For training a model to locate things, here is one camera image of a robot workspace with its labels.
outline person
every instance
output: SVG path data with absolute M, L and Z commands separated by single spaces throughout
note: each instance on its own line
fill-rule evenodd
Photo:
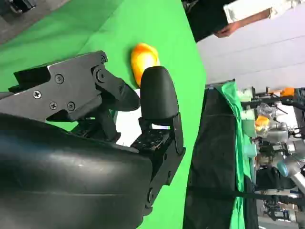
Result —
M 239 28 L 275 18 L 305 0 L 193 0 L 183 6 L 196 42 L 215 34 L 228 37 Z

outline green backdrop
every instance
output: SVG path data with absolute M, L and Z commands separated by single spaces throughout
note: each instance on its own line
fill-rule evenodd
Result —
M 0 46 L 0 90 L 16 84 L 15 71 L 96 50 L 106 52 L 109 71 L 135 87 L 130 51 L 139 42 L 158 49 L 161 64 L 173 78 L 187 148 L 172 185 L 162 188 L 141 228 L 179 229 L 205 85 L 203 65 L 180 0 L 71 0 Z M 74 124 L 59 126 L 69 130 Z

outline white sleeve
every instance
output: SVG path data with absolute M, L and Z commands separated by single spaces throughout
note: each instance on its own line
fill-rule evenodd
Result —
M 240 21 L 269 8 L 270 18 L 274 18 L 302 2 L 305 0 L 236 0 L 224 5 L 224 12 L 228 23 Z
M 279 3 L 275 4 L 271 8 L 271 14 L 270 18 L 276 18 L 282 14 L 284 14 L 287 10 L 290 10 L 297 5 L 304 3 L 305 0 L 285 0 L 285 1 L 280 1 Z

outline green cloth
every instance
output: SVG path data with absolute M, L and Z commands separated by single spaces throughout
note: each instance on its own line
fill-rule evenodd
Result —
M 244 143 L 249 141 L 243 133 L 241 112 L 243 110 L 240 99 L 237 94 L 235 82 L 225 83 L 217 88 L 217 90 L 226 98 L 230 108 L 236 118 L 236 139 L 235 139 L 235 158 L 236 158 L 236 183 L 239 191 L 244 191 L 244 175 L 251 177 L 249 158 L 244 155 Z M 231 229 L 244 229 L 244 200 L 237 197 L 233 207 L 231 217 Z
M 135 87 L 130 51 L 140 42 L 157 48 L 172 76 L 187 148 L 172 184 L 162 188 L 141 228 L 181 229 L 205 72 L 180 0 L 71 0 L 0 46 L 0 90 L 16 85 L 15 71 L 96 50 L 106 52 L 110 72 Z M 67 130 L 74 125 L 59 124 Z

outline orange object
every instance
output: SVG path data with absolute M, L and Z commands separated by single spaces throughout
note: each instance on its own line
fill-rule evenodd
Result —
M 269 125 L 269 119 L 265 116 L 258 116 L 257 120 L 255 121 L 255 128 L 256 130 L 260 131 L 262 128 Z
M 281 92 L 281 97 L 294 96 L 295 89 L 293 87 L 287 87 Z
M 146 68 L 160 65 L 158 51 L 145 43 L 138 44 L 131 54 L 131 65 L 134 78 L 141 86 L 141 78 Z

